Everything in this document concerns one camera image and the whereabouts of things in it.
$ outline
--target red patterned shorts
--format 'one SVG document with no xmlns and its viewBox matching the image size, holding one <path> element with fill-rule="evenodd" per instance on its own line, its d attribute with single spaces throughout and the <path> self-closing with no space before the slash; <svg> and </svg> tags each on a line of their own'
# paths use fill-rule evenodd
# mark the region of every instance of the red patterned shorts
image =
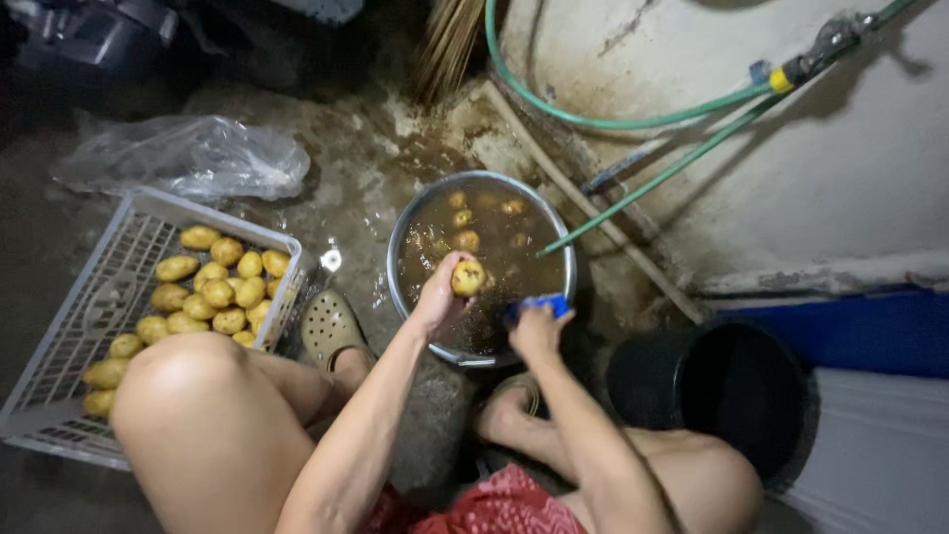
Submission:
<svg viewBox="0 0 949 534">
<path fill-rule="evenodd" d="M 586 534 L 573 512 L 511 464 L 466 491 L 445 513 L 426 517 L 390 485 L 382 489 L 365 532 L 370 534 Z"/>
</svg>

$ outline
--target concrete floor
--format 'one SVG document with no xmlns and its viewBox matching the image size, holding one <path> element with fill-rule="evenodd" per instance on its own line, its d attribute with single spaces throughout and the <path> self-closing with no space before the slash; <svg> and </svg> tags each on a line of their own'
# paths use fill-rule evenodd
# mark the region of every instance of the concrete floor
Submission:
<svg viewBox="0 0 949 534">
<path fill-rule="evenodd" d="M 462 91 L 425 114 L 398 95 L 398 82 L 381 78 L 385 81 L 320 103 L 210 81 L 185 106 L 188 113 L 217 113 L 295 132 L 313 160 L 299 198 L 225 200 L 215 207 L 286 232 L 311 253 L 338 248 L 344 266 L 326 282 L 346 295 L 379 353 L 401 323 L 384 277 L 387 241 L 400 210 L 426 182 L 487 168 L 537 187 L 569 226 L 583 221 L 486 100 Z M 0 233 L 9 287 L 0 312 L 7 340 L 0 397 L 5 398 L 117 200 L 75 195 L 49 179 L 48 164 L 77 141 L 68 108 L 14 95 L 3 111 Z M 602 376 L 610 347 L 679 317 L 603 236 L 588 234 L 580 248 L 579 317 L 566 336 L 565 353 L 581 380 L 605 399 Z M 459 453 L 469 443 L 464 436 L 473 399 L 513 371 L 460 372 L 426 355 L 396 445 L 391 472 L 396 487 L 456 482 Z M 130 474 L 8 446 L 0 446 L 0 472 L 2 531 L 159 531 Z"/>
</svg>

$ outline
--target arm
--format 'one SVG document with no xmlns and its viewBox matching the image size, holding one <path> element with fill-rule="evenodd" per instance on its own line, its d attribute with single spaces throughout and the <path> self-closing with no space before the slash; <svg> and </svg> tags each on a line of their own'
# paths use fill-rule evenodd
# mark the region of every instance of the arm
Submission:
<svg viewBox="0 0 949 534">
<path fill-rule="evenodd" d="M 419 304 L 310 457 L 284 503 L 277 532 L 355 532 L 392 457 L 419 358 L 430 339 L 471 305 L 452 293 L 452 253 L 425 283 Z"/>
<path fill-rule="evenodd" d="M 511 345 L 540 383 L 597 532 L 675 532 L 653 473 L 564 365 L 560 331 L 572 318 L 526 310 Z"/>
</svg>

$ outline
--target metal basin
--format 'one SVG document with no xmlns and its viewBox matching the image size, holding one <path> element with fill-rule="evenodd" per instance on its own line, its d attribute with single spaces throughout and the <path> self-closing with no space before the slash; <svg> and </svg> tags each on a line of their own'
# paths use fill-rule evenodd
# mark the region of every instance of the metal basin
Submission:
<svg viewBox="0 0 949 534">
<path fill-rule="evenodd" d="M 392 237 L 389 239 L 389 255 L 386 261 L 386 271 L 389 277 L 389 293 L 392 295 L 392 301 L 399 310 L 402 320 L 409 316 L 408 305 L 405 296 L 399 287 L 399 258 L 401 257 L 402 246 L 405 243 L 405 233 L 408 231 L 409 223 L 415 217 L 416 213 L 425 206 L 437 193 L 445 188 L 456 188 L 462 184 L 475 181 L 500 181 L 508 187 L 517 189 L 529 200 L 536 209 L 544 214 L 544 217 L 553 225 L 557 235 L 563 237 L 567 234 L 567 227 L 560 220 L 560 216 L 553 207 L 544 200 L 536 191 L 526 186 L 524 183 L 513 178 L 508 178 L 488 171 L 468 171 L 453 174 L 439 181 L 429 184 L 424 190 L 416 195 L 409 205 L 405 206 L 399 220 L 396 221 L 396 227 L 392 231 Z M 577 258 L 574 255 L 573 247 L 564 248 L 564 294 L 567 300 L 572 301 L 574 291 L 577 285 Z M 442 358 L 465 367 L 503 367 L 519 361 L 518 357 L 511 351 L 496 354 L 475 354 L 450 349 L 442 345 L 433 343 L 428 346 L 429 349 Z"/>
</svg>

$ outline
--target yellow hose connector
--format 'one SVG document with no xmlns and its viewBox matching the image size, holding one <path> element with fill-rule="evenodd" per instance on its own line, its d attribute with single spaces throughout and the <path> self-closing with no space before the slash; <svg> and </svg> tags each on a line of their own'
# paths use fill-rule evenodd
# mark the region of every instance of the yellow hose connector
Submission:
<svg viewBox="0 0 949 534">
<path fill-rule="evenodd" d="M 788 81 L 788 76 L 784 73 L 784 68 L 782 67 L 778 67 L 772 71 L 769 82 L 774 92 L 779 95 L 791 92 L 794 89 L 794 84 Z"/>
</svg>

